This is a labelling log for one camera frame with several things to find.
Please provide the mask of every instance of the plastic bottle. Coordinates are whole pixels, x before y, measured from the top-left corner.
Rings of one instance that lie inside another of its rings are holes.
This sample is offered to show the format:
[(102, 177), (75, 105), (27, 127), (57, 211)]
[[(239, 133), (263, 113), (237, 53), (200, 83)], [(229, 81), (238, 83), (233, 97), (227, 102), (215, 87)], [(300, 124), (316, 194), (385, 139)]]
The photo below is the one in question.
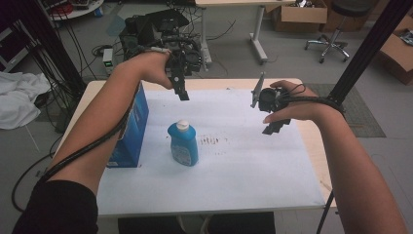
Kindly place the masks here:
[(168, 128), (171, 137), (170, 150), (176, 162), (192, 167), (198, 162), (198, 146), (195, 129), (186, 120), (179, 120)]

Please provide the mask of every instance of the person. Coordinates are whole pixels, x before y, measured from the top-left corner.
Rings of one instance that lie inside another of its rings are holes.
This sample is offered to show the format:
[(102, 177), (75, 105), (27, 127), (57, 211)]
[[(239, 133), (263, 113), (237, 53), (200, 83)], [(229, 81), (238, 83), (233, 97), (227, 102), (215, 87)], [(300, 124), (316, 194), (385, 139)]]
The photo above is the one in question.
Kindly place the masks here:
[[(169, 54), (144, 53), (119, 64), (91, 101), (56, 153), (49, 168), (67, 155), (112, 130), (128, 110), (141, 80), (166, 89)], [(272, 87), (289, 91), (296, 84)], [(306, 89), (297, 96), (315, 94)], [(394, 197), (378, 169), (337, 110), (314, 102), (295, 102), (268, 115), (264, 123), (282, 119), (311, 120), (321, 132), (344, 229), (348, 233), (407, 233)], [(118, 135), (75, 160), (47, 182), (36, 184), (14, 233), (96, 233), (96, 194)]]

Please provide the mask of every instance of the white bottle cap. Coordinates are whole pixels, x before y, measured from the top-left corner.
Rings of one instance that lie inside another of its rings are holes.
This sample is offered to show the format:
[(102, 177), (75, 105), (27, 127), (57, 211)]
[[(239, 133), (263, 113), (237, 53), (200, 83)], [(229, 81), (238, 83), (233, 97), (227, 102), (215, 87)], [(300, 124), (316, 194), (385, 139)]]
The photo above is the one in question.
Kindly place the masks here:
[(185, 132), (189, 129), (189, 122), (187, 120), (179, 120), (176, 123), (176, 128), (181, 132)]

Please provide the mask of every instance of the table leg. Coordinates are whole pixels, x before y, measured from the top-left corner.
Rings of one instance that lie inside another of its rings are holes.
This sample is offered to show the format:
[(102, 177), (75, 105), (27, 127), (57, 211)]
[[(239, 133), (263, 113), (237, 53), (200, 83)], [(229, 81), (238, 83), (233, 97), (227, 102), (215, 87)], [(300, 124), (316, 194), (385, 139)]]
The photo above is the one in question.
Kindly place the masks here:
[(207, 65), (212, 63), (210, 57), (209, 48), (207, 47), (207, 19), (206, 19), (206, 9), (201, 8), (202, 10), (202, 32), (201, 32), (201, 56), (203, 58), (204, 70), (207, 70)]
[(254, 46), (255, 50), (258, 52), (258, 56), (260, 57), (261, 65), (268, 60), (267, 55), (264, 52), (264, 49), (262, 49), (262, 46), (260, 42), (258, 41), (259, 31), (261, 29), (261, 22), (264, 16), (264, 10), (265, 10), (265, 6), (262, 6), (262, 5), (259, 6), (258, 14), (257, 14), (257, 23), (255, 25), (255, 31), (254, 33), (249, 33), (249, 36), (251, 37), (252, 45)]

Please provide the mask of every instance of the white table surface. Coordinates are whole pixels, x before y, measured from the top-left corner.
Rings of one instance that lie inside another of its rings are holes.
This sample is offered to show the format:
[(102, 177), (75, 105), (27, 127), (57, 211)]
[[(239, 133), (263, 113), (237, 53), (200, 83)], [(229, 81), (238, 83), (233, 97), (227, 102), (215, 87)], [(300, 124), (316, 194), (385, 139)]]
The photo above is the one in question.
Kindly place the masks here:
[[(225, 90), (231, 88), (229, 80), (209, 80), (214, 84), (209, 88), (220, 86), (220, 91), (191, 92), (191, 84), (207, 81), (188, 81), (189, 101), (180, 101), (173, 91), (151, 92), (153, 85), (145, 84), (150, 114), (139, 166), (105, 171), (97, 195), (100, 215), (217, 214), (324, 205), (325, 187), (295, 122), (279, 134), (262, 135), (266, 113), (249, 107), (250, 90)], [(248, 80), (251, 89), (255, 81)], [(72, 122), (102, 84), (90, 83)], [(188, 119), (197, 130), (200, 161), (192, 168), (170, 155), (167, 128), (179, 118)]]

